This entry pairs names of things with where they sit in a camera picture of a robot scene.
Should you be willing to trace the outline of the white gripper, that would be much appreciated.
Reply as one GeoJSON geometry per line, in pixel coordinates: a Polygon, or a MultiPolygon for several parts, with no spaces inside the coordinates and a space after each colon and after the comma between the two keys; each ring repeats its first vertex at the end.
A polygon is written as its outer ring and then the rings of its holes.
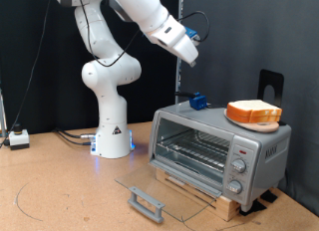
{"type": "Polygon", "coordinates": [[[186,29],[171,15],[155,29],[145,32],[151,43],[157,44],[173,55],[179,57],[192,68],[196,65],[198,51],[186,29]]]}

